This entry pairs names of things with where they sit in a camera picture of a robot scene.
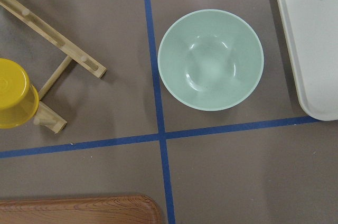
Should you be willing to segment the brown wooden tray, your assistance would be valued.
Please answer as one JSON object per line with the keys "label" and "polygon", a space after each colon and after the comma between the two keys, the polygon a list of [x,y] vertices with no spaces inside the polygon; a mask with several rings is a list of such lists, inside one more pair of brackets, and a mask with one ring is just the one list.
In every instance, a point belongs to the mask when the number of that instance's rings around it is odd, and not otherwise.
{"label": "brown wooden tray", "polygon": [[1,223],[163,223],[145,195],[2,200]]}

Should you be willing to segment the cream rectangular tray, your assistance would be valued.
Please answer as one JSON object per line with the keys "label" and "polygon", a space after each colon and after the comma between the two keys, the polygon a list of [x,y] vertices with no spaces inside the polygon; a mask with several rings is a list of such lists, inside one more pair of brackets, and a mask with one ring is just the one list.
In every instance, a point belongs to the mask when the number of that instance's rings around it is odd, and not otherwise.
{"label": "cream rectangular tray", "polygon": [[337,120],[337,0],[277,2],[301,108]]}

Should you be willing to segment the mint green bowl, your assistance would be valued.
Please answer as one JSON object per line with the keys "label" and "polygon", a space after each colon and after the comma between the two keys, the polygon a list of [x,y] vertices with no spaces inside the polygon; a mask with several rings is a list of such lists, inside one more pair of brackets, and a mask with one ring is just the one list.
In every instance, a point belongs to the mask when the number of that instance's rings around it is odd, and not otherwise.
{"label": "mint green bowl", "polygon": [[253,28],[222,10],[189,13],[164,34],[158,71],[167,91],[188,107],[203,111],[232,108],[256,89],[264,52]]}

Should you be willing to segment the wooden dish rack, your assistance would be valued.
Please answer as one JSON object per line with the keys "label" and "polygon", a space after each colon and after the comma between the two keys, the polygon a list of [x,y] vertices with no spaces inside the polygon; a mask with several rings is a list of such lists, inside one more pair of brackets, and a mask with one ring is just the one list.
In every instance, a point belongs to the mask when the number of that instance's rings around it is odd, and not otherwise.
{"label": "wooden dish rack", "polygon": [[[101,78],[106,73],[106,67],[77,47],[17,0],[1,0],[1,6],[66,54],[65,59],[39,90],[39,99],[42,99],[47,94],[72,61],[84,67],[97,78]],[[67,121],[40,101],[34,117],[34,124],[45,126],[54,133],[59,133],[64,129]]]}

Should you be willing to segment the yellow cup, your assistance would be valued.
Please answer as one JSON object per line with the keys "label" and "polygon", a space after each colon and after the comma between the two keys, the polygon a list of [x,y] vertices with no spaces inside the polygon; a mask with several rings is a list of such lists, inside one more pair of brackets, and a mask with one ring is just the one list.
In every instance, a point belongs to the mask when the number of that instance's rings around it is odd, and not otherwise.
{"label": "yellow cup", "polygon": [[28,122],[39,106],[39,95],[26,71],[16,62],[1,58],[1,129]]}

